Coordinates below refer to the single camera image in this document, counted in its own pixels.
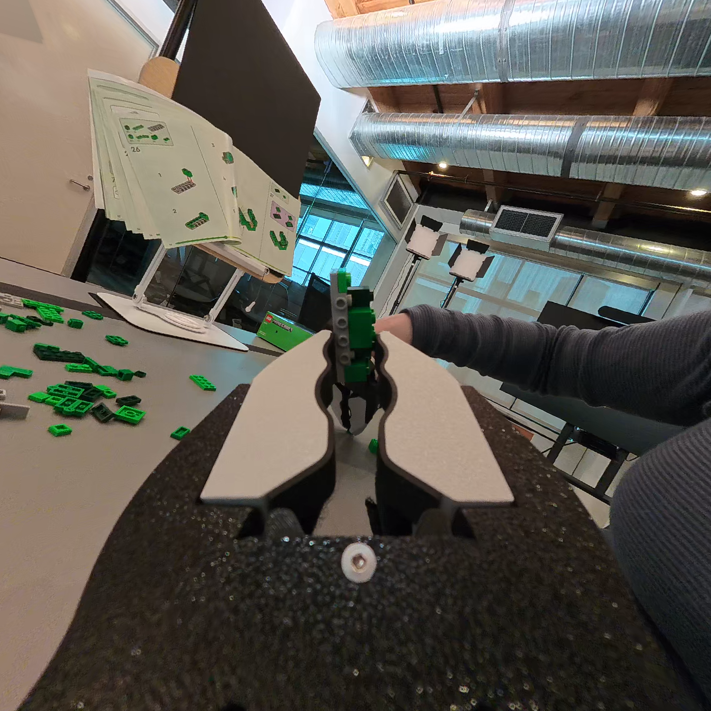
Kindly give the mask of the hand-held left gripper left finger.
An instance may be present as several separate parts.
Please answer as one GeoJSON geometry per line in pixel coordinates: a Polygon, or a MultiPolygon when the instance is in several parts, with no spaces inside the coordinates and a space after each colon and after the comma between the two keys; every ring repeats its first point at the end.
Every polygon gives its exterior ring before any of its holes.
{"type": "Polygon", "coordinates": [[[331,375],[322,330],[256,375],[200,494],[202,503],[267,509],[333,453],[321,387],[331,375]]]}

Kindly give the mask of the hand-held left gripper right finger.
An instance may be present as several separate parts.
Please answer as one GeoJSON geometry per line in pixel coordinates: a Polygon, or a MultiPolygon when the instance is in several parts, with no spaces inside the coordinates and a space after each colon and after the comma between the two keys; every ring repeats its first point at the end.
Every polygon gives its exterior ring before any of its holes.
{"type": "Polygon", "coordinates": [[[508,507],[514,495],[458,381],[390,332],[378,335],[390,400],[379,450],[398,479],[442,508],[508,507]]]}

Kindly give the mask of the green and grey brick assembly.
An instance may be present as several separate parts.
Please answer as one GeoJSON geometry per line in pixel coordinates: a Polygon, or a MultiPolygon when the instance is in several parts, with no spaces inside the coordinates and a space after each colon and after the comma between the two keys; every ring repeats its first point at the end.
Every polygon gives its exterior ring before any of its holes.
{"type": "Polygon", "coordinates": [[[336,381],[342,385],[365,383],[372,370],[376,316],[373,293],[354,287],[345,269],[331,272],[331,322],[336,381]]]}

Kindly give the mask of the person's right forearm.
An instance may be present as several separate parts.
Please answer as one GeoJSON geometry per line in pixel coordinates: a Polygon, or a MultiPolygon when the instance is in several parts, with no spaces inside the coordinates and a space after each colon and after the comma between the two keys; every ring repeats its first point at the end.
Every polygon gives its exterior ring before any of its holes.
{"type": "Polygon", "coordinates": [[[599,331],[424,305],[404,313],[416,349],[523,390],[683,427],[710,417],[710,313],[599,331]]]}

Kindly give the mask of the person's right hand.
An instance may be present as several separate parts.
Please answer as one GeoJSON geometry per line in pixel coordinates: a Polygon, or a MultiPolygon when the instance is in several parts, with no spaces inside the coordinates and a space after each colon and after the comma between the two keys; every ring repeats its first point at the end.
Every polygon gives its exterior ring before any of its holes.
{"type": "Polygon", "coordinates": [[[413,323],[407,312],[377,319],[375,322],[375,332],[377,334],[391,333],[401,341],[409,345],[413,344],[413,323]]]}

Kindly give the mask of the green toy box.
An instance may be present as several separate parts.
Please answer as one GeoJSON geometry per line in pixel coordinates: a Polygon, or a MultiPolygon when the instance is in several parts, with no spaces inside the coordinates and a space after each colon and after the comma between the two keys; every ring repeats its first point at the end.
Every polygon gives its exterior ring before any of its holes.
{"type": "Polygon", "coordinates": [[[314,332],[302,325],[267,311],[257,330],[257,336],[272,346],[289,351],[314,335],[314,332]]]}

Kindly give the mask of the black side table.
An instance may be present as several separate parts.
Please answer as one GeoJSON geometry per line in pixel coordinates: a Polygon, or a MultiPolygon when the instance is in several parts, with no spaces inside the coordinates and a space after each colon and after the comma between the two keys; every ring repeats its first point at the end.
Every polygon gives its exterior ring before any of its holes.
{"type": "Polygon", "coordinates": [[[564,475],[570,484],[603,503],[610,503],[608,489],[628,455],[640,456],[655,446],[643,427],[646,421],[627,413],[606,407],[591,407],[574,398],[527,393],[513,385],[502,385],[501,390],[564,422],[547,455],[550,462],[556,462],[570,442],[581,444],[609,459],[609,464],[594,485],[586,484],[573,475],[564,475]]]}

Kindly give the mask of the scatter of green toy bricks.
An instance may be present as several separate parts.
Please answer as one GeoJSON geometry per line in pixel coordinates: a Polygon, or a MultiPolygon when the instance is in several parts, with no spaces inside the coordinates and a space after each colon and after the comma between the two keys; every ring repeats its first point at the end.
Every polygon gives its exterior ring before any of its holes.
{"type": "MultiPolygon", "coordinates": [[[[80,330],[84,326],[84,320],[81,318],[70,317],[65,320],[63,317],[65,309],[59,305],[27,298],[22,299],[24,307],[33,311],[33,314],[20,315],[1,309],[1,327],[11,333],[29,333],[41,327],[51,327],[55,324],[65,324],[68,328],[75,330],[80,330]]],[[[107,343],[113,346],[125,347],[129,345],[129,341],[119,335],[107,334],[104,338],[107,343]]],[[[146,372],[143,370],[115,368],[108,364],[99,363],[81,351],[67,350],[50,343],[36,342],[33,344],[32,351],[38,360],[46,363],[60,363],[67,373],[73,375],[115,378],[121,383],[130,383],[135,378],[142,379],[147,377],[146,372]]],[[[33,370],[30,368],[1,364],[1,381],[13,378],[28,379],[32,375],[33,370]]],[[[191,374],[188,379],[202,392],[216,392],[216,386],[204,375],[191,374]]],[[[1,388],[1,401],[9,403],[6,398],[6,391],[1,388]]],[[[63,417],[65,420],[78,420],[90,414],[101,424],[121,422],[136,426],[146,416],[146,412],[138,407],[141,404],[139,396],[119,396],[113,387],[101,384],[95,385],[91,381],[65,380],[51,384],[44,390],[30,393],[27,396],[27,400],[30,403],[51,407],[53,413],[58,417],[63,417]]],[[[190,431],[188,427],[178,427],[170,433],[170,438],[181,441],[190,431]]],[[[50,425],[48,432],[53,437],[64,437],[72,434],[73,428],[62,421],[50,425]]]]}

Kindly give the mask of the studio light on stand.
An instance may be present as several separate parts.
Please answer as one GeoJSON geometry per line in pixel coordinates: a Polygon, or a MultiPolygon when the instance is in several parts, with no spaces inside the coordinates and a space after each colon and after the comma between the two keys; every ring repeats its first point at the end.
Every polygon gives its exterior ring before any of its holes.
{"type": "Polygon", "coordinates": [[[432,217],[422,215],[413,220],[404,236],[405,253],[410,256],[407,262],[407,271],[403,277],[399,277],[396,285],[399,287],[397,296],[394,298],[388,315],[395,315],[407,295],[417,269],[421,262],[430,260],[433,256],[439,256],[447,241],[447,234],[442,230],[443,223],[432,217]]]}
{"type": "Polygon", "coordinates": [[[442,308],[449,307],[457,289],[465,282],[473,282],[483,277],[489,269],[493,255],[489,252],[490,245],[476,240],[459,243],[449,259],[449,274],[453,281],[441,303],[442,308]]]}

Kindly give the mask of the large paned window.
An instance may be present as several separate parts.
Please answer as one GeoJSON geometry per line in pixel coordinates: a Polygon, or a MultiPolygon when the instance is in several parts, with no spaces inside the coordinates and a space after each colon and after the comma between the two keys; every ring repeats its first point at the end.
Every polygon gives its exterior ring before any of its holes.
{"type": "Polygon", "coordinates": [[[331,159],[307,161],[290,280],[305,286],[344,269],[352,285],[375,291],[396,241],[331,159]]]}

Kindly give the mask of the black monitor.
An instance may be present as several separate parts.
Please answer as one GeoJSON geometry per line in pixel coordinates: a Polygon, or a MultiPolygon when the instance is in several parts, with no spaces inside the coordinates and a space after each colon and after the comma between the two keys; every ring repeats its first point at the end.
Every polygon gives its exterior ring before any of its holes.
{"type": "Polygon", "coordinates": [[[537,322],[552,325],[556,328],[575,326],[580,329],[599,331],[606,327],[653,323],[655,319],[609,306],[600,307],[598,314],[590,314],[573,307],[548,301],[540,315],[538,315],[537,322]]]}

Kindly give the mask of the white vent box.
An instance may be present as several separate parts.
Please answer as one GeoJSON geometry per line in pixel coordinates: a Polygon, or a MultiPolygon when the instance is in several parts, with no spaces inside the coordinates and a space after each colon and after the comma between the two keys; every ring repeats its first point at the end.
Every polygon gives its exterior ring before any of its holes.
{"type": "Polygon", "coordinates": [[[562,213],[502,206],[488,234],[496,242],[547,253],[562,219],[562,213]]]}

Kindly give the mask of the person's dark knit clothing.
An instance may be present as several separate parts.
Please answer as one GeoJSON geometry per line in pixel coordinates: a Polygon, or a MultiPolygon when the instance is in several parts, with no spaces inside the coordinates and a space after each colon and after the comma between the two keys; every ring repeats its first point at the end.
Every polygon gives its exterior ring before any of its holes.
{"type": "Polygon", "coordinates": [[[709,709],[709,420],[635,461],[612,498],[610,524],[639,606],[709,709]]]}

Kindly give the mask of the black flat panel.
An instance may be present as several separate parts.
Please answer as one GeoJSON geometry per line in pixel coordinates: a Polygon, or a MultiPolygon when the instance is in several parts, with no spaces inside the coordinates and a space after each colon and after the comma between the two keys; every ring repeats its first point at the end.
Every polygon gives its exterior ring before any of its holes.
{"type": "Polygon", "coordinates": [[[298,197],[321,98],[261,1],[197,1],[172,98],[298,197]]]}

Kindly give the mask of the slim silver air duct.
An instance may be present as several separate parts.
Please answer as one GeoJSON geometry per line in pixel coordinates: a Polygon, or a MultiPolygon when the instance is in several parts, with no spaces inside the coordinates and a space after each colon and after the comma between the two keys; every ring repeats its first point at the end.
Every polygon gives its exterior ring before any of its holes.
{"type": "MultiPolygon", "coordinates": [[[[459,230],[468,236],[490,237],[489,227],[495,214],[466,210],[460,219],[459,230]]],[[[703,250],[560,224],[547,253],[676,281],[698,289],[710,288],[710,253],[703,250]]]]}

